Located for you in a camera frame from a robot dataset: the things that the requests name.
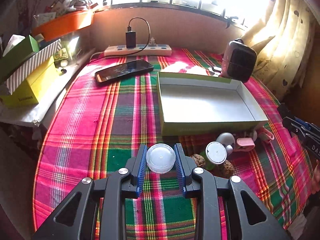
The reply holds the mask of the brown walnut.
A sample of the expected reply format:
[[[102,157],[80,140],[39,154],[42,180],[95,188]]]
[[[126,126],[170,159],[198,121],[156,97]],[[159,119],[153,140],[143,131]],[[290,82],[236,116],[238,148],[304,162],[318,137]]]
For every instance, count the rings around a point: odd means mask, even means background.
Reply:
[[[206,160],[199,154],[193,154],[191,158],[195,161],[197,167],[205,168]]]
[[[214,174],[217,177],[229,179],[234,173],[234,166],[230,161],[225,160],[222,164],[216,165]]]

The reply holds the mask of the small clear cream jar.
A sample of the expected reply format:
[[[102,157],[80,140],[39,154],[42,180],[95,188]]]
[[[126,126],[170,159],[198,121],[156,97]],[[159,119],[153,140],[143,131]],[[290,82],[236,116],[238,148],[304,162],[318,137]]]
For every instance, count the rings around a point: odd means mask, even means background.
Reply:
[[[175,152],[167,144],[152,145],[146,153],[146,162],[149,169],[158,174],[169,172],[175,165],[175,160]]]

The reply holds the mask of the pink earhook headphone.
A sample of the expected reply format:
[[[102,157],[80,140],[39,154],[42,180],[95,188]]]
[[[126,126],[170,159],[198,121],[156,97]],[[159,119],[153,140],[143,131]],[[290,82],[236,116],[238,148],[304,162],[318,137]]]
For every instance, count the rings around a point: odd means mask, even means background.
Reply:
[[[261,127],[257,130],[257,136],[261,141],[264,141],[265,143],[270,143],[274,140],[273,133],[265,127]]]

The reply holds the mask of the green thread spool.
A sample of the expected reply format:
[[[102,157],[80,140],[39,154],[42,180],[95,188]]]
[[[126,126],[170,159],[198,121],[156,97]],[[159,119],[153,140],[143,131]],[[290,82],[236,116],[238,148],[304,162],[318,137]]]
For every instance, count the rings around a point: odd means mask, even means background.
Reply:
[[[200,153],[205,160],[205,169],[213,170],[217,165],[221,165],[227,158],[226,148],[219,142],[210,142],[204,151]]]

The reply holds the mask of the grey round ball gadget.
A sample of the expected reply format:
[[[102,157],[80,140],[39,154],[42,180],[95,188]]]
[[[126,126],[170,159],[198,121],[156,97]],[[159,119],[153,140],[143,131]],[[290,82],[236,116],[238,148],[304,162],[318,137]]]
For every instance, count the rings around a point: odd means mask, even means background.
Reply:
[[[253,142],[255,142],[258,137],[256,130],[249,131],[247,137],[251,138]]]

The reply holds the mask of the white egg-shaped gadget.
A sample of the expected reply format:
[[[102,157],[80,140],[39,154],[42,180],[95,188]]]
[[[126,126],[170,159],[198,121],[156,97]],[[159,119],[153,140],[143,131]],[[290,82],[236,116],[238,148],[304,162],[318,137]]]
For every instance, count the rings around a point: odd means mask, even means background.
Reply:
[[[236,142],[234,136],[231,133],[221,133],[217,137],[216,141],[225,147],[228,155],[230,155],[235,150]]]

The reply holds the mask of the pink clip case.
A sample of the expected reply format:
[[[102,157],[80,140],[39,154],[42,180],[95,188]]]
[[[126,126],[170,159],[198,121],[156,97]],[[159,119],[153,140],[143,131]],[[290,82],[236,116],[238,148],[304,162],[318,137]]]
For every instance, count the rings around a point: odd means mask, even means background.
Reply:
[[[249,152],[255,148],[255,143],[252,138],[245,137],[245,138],[238,138],[236,140],[236,145],[234,152]]]

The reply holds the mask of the plaid tablecloth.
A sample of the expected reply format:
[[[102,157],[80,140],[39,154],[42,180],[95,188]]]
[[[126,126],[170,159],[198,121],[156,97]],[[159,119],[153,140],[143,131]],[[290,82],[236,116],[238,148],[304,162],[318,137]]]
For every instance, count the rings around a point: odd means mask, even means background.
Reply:
[[[33,196],[38,228],[84,177],[105,178],[136,155],[140,144],[181,143],[188,155],[202,152],[213,134],[163,138],[157,72],[172,64],[182,71],[218,67],[219,54],[174,48],[170,57],[148,57],[154,71],[108,86],[99,86],[95,72],[125,62],[105,59],[85,66],[65,95],[44,139]],[[278,100],[256,78],[247,89],[264,110],[269,142],[257,140],[250,152],[233,153],[234,173],[262,200],[284,228],[302,212],[311,193],[313,170],[299,140],[289,135],[278,114]],[[128,239],[193,239],[196,201],[182,197],[176,173],[146,173],[142,195],[126,201]]]

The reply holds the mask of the small pink desk heater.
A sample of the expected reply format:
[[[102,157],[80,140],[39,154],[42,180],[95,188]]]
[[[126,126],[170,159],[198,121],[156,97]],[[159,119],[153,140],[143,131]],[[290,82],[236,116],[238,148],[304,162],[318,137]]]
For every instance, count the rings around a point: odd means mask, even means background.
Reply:
[[[229,42],[222,58],[221,76],[246,83],[253,73],[257,54],[240,38]]]

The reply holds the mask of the black smartphone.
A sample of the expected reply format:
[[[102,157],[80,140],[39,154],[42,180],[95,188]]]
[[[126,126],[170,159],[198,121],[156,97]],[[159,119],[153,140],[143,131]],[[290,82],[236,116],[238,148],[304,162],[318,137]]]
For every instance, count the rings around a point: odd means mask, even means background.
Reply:
[[[99,84],[112,83],[138,74],[151,72],[153,69],[154,66],[152,64],[139,59],[99,70],[95,73],[95,79]]]

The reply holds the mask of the white power strip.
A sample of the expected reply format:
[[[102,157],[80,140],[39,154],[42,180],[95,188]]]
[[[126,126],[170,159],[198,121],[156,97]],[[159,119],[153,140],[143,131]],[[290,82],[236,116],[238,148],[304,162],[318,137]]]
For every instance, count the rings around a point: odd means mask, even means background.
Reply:
[[[108,46],[104,50],[104,56],[170,56],[172,49],[167,44],[156,44],[155,46],[148,45],[145,49],[144,44],[138,44],[135,48],[127,48],[125,45]]]

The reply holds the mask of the yellow cardboard box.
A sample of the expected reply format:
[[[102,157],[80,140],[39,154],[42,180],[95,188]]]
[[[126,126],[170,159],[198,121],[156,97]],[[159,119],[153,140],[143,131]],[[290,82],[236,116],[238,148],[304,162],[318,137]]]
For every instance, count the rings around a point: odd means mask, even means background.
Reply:
[[[59,73],[51,56],[38,66],[11,95],[1,95],[1,103],[7,107],[38,104],[57,77]]]

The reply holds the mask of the small green carton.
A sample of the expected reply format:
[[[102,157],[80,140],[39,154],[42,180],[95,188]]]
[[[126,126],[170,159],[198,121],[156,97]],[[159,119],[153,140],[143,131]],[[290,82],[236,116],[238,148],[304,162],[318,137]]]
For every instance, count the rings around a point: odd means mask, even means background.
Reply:
[[[61,61],[69,58],[68,51],[66,48],[60,49],[53,55],[54,61]]]

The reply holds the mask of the striped cardboard box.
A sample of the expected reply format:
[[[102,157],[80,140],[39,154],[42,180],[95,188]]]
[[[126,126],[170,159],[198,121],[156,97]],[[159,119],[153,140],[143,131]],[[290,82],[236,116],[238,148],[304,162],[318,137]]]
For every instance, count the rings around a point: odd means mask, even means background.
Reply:
[[[3,83],[3,91],[1,92],[1,95],[11,95],[37,67],[39,67],[42,63],[44,63],[62,48],[62,41],[59,38],[25,61],[25,63],[18,67],[14,73]]]

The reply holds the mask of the green tissue box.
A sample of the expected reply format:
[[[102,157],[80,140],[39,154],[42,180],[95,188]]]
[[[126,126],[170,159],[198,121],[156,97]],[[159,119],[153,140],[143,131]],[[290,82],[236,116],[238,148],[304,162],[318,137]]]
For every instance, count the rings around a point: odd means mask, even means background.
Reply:
[[[1,83],[7,80],[21,64],[37,52],[39,52],[39,44],[30,35],[14,46],[14,48],[1,59]]]

